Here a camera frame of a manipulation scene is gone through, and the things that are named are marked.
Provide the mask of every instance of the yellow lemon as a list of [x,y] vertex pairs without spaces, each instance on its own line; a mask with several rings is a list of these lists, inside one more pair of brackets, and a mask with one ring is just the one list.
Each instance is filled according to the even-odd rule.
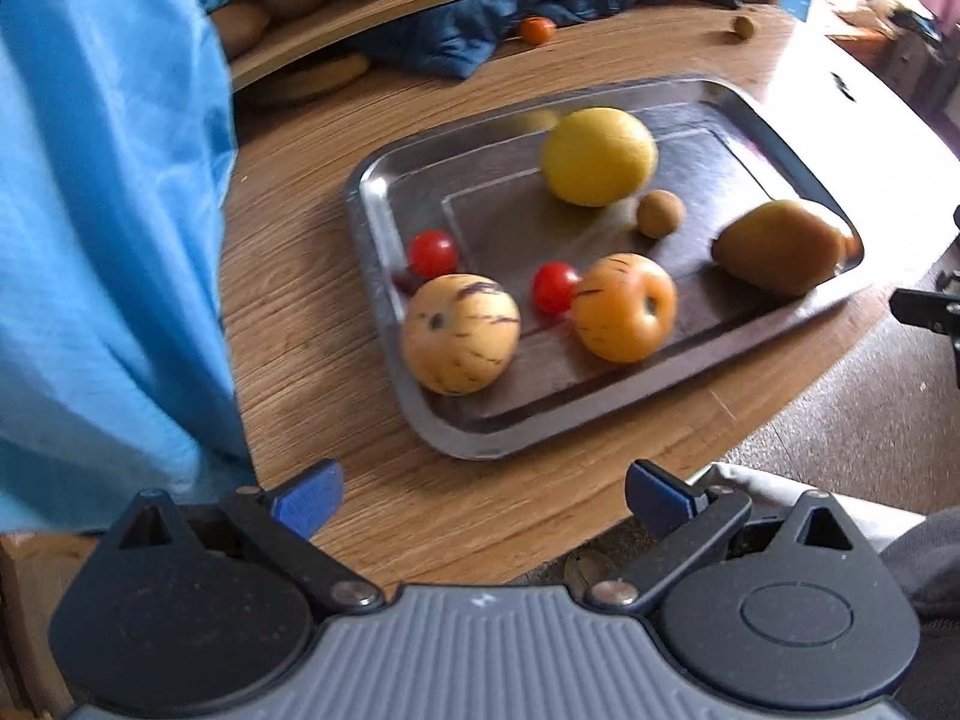
[[656,142],[616,108],[584,108],[550,131],[541,151],[550,191],[574,205],[602,206],[640,189],[656,170]]

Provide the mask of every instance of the screw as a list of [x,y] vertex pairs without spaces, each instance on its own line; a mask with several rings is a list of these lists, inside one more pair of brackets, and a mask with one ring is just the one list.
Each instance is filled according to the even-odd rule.
[[628,581],[607,579],[590,588],[590,597],[605,607],[628,607],[640,598],[640,591]]
[[342,607],[368,607],[376,603],[380,591],[368,581],[338,581],[330,590],[330,597]]

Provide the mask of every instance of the silver tray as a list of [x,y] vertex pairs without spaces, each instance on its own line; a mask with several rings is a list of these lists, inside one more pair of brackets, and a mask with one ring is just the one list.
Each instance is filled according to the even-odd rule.
[[[659,167],[644,191],[668,189],[685,201],[688,215],[673,235],[654,242],[632,231],[630,199],[589,209],[547,191],[538,169],[542,123],[592,106],[630,111],[654,134]],[[862,255],[791,303],[710,264],[710,242],[726,224],[769,199],[798,196],[826,205],[856,232],[753,100],[724,81],[690,76],[594,87],[462,119],[381,148],[347,182],[354,242],[400,407],[430,445],[474,460],[510,455],[662,391],[865,286]],[[416,288],[405,247],[426,229],[452,234],[462,270],[498,281],[520,306],[517,355],[477,394],[421,389],[400,356],[404,305]],[[544,262],[585,271],[618,251],[656,260],[679,295],[670,341],[625,367],[594,357],[569,322],[538,316],[530,299]]]

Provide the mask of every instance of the floor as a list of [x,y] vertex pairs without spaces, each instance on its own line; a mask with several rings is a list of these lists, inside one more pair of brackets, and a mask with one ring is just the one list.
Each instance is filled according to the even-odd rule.
[[[932,289],[942,269],[960,269],[960,239],[914,286]],[[960,389],[952,346],[944,336],[887,317],[797,400],[718,459],[912,512],[960,505]],[[652,543],[645,528],[627,520],[584,547],[622,565]],[[567,557],[517,581],[559,583]]]

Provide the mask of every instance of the orange fruit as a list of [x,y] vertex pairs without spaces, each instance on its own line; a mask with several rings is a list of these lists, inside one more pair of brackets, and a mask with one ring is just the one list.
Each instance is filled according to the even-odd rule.
[[542,46],[553,40],[557,25],[546,16],[528,16],[517,27],[517,34],[531,46]]

